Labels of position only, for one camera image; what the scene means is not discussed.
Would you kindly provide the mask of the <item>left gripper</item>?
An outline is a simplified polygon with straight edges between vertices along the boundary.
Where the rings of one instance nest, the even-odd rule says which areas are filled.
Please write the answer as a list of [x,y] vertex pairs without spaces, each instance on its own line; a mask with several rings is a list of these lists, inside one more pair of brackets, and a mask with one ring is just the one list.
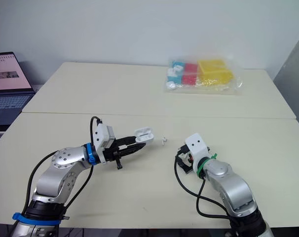
[[133,154],[142,149],[146,143],[136,143],[136,136],[127,136],[119,139],[115,139],[109,148],[105,148],[103,155],[106,161],[115,161],[117,169],[122,169],[120,162],[121,157]]

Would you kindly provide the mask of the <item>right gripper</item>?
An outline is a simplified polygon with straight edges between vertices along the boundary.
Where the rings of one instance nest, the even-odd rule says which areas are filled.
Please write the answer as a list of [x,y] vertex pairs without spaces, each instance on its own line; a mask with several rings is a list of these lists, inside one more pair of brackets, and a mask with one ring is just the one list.
[[183,145],[178,149],[175,159],[177,165],[185,174],[193,171],[193,158],[187,145]]

